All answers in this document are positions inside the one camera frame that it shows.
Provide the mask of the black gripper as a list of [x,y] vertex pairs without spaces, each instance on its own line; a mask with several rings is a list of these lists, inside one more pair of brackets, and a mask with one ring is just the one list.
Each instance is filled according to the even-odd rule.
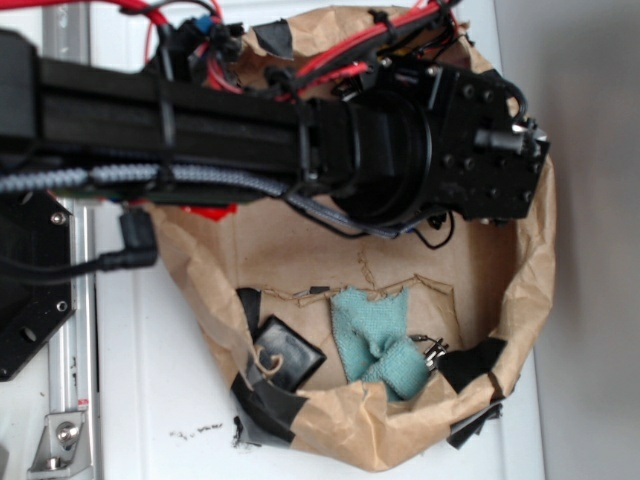
[[427,95],[432,158],[425,206],[466,220],[528,215],[549,142],[522,91],[497,73],[433,64]]

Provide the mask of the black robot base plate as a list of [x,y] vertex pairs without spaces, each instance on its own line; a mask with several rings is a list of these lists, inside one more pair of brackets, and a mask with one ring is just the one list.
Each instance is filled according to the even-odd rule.
[[[71,264],[70,212],[47,193],[1,199],[1,256],[29,266]],[[28,364],[74,312],[72,285],[1,277],[1,380]]]

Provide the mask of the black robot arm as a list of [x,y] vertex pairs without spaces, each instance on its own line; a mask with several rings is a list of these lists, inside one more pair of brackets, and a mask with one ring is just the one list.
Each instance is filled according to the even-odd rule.
[[40,57],[1,34],[1,191],[221,206],[262,197],[370,235],[522,219],[549,151],[498,76],[385,59],[347,101],[296,104]]

